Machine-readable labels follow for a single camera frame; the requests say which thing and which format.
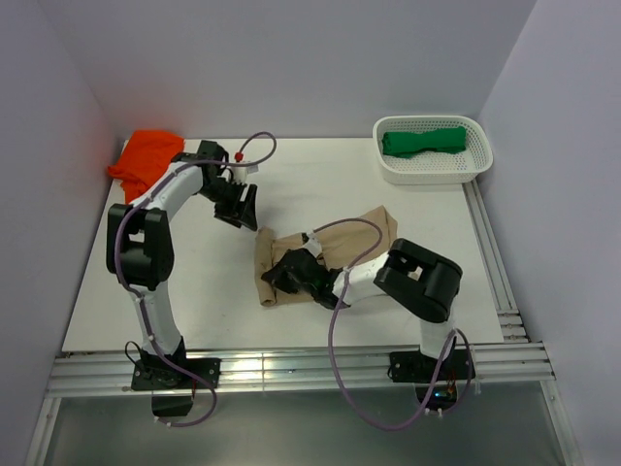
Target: basket rim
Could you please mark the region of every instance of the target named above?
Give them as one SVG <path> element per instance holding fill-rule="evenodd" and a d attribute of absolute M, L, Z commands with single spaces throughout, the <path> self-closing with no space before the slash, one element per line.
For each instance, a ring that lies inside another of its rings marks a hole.
<path fill-rule="evenodd" d="M 485 164 L 484 167 L 479 168 L 478 170 L 470 170 L 468 172 L 445 172 L 445 171 L 440 171 L 440 170 L 429 170 L 429 171 L 419 171 L 419 172 L 413 172 L 413 171 L 405 172 L 405 171 L 401 171 L 401 170 L 394 170 L 393 168 L 388 166 L 388 164 L 386 164 L 386 162 L 384 162 L 384 156 L 381 153 L 381 149 L 379 148 L 379 137 L 377 135 L 377 129 L 386 120 L 402 119 L 402 118 L 418 119 L 418 120 L 442 118 L 442 119 L 455 119 L 455 120 L 458 120 L 458 121 L 466 122 L 467 124 L 471 125 L 474 128 L 474 131 L 476 131 L 478 133 L 479 138 L 481 139 L 481 143 L 483 145 L 483 150 L 485 150 L 485 152 L 488 155 L 487 163 Z M 446 177 L 454 177 L 454 176 L 457 176 L 457 175 L 471 175 L 471 174 L 478 175 L 479 173 L 483 173 L 483 172 L 489 170 L 489 168 L 492 166 L 492 162 L 494 161 L 494 153 L 492 152 L 492 148 L 491 148 L 491 146 L 489 144 L 489 141 L 487 140 L 487 136 L 485 136 L 485 132 L 483 131 L 483 128 L 481 127 L 480 124 L 478 124 L 472 118 L 468 118 L 467 116 L 461 116 L 461 115 L 396 115 L 396 116 L 385 116 L 384 118 L 380 118 L 378 121 L 376 121 L 376 124 L 374 124 L 374 126 L 373 126 L 373 139 L 374 139 L 374 142 L 376 144 L 376 155 L 377 155 L 377 158 L 379 159 L 379 164 L 381 165 L 381 167 L 384 170 L 387 170 L 387 171 L 389 171 L 391 173 L 394 173 L 394 174 L 397 174 L 397 175 L 414 175 L 414 176 L 416 176 L 416 175 L 444 175 Z"/>

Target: white table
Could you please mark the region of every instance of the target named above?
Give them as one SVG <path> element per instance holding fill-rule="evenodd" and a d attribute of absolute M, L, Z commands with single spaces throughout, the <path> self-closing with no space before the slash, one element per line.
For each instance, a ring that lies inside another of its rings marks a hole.
<path fill-rule="evenodd" d="M 188 140 L 186 151 L 198 149 Z M 231 154 L 242 140 L 221 140 Z M 257 159 L 269 141 L 245 152 Z M 503 341 L 490 285 L 461 185 L 386 183 L 372 139 L 278 141 L 276 155 L 252 175 L 258 184 L 259 225 L 278 236 L 305 231 L 383 204 L 399 222 L 399 236 L 457 262 L 464 270 L 453 304 L 457 325 L 472 343 Z M 120 350 L 142 339 L 132 301 L 105 264 L 106 219 L 123 203 L 114 182 L 102 213 L 63 350 Z M 253 279 L 254 233 L 213 218 L 213 204 L 194 196 L 171 223 L 176 262 L 170 278 L 173 312 L 189 349 L 311 348 L 327 344 L 331 312 L 314 303 L 259 305 Z M 342 311 L 338 346 L 417 345 L 418 319 L 387 296 Z"/>

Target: gray floor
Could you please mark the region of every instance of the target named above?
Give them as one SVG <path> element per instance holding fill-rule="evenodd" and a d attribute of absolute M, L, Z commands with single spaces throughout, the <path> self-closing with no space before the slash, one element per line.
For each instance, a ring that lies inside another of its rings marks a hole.
<path fill-rule="evenodd" d="M 410 386 L 361 390 L 385 421 L 412 413 Z M 202 396 L 204 409 L 208 398 Z M 400 433 L 358 419 L 337 391 L 223 394 L 215 416 L 185 429 L 154 424 L 146 397 L 63 401 L 51 465 L 559 465 L 538 383 L 484 385 L 444 419 Z"/>

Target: folded cloth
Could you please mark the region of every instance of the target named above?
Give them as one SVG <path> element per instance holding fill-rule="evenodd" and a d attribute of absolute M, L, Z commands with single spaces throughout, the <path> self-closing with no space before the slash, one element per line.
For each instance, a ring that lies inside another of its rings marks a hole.
<path fill-rule="evenodd" d="M 426 133 L 389 131 L 381 139 L 384 155 L 411 158 L 424 150 L 457 153 L 466 150 L 466 128 L 444 128 Z"/>
<path fill-rule="evenodd" d="M 168 169 L 171 159 L 183 152 L 183 138 L 158 130 L 134 131 L 120 159 L 108 175 L 122 180 L 125 204 L 145 194 Z"/>
<path fill-rule="evenodd" d="M 397 220 L 383 206 L 360 218 L 372 221 L 383 233 L 379 246 L 362 259 L 361 263 L 364 263 L 386 252 L 397 239 Z M 319 262 L 328 269 L 338 269 L 348 265 L 363 250 L 370 248 L 377 239 L 377 232 L 367 224 L 351 221 L 320 231 L 317 239 L 322 247 Z M 271 228 L 263 227 L 259 230 L 254 247 L 254 282 L 261 306 L 312 301 L 307 293 L 287 294 L 261 280 L 261 276 L 274 267 L 288 250 L 301 248 L 303 243 L 302 233 L 275 240 L 274 230 Z"/>

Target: brown cloth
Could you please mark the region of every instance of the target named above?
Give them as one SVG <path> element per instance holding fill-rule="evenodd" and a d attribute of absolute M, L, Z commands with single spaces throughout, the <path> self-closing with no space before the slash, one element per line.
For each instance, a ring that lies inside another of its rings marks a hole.
<path fill-rule="evenodd" d="M 397 220 L 379 206 L 360 218 L 372 221 L 383 233 L 379 246 L 362 259 L 361 263 L 375 259 L 386 252 L 397 239 Z M 317 233 L 322 254 L 319 262 L 328 269 L 338 269 L 349 264 L 360 252 L 370 248 L 377 240 L 377 232 L 369 225 L 358 222 L 342 223 Z M 261 275 L 277 264 L 288 250 L 296 250 L 303 245 L 302 234 L 274 239 L 274 230 L 263 227 L 256 235 L 254 247 L 254 281 L 259 293 L 261 306 L 304 303 L 312 301 L 307 293 L 287 294 L 273 289 L 261 280 Z"/>

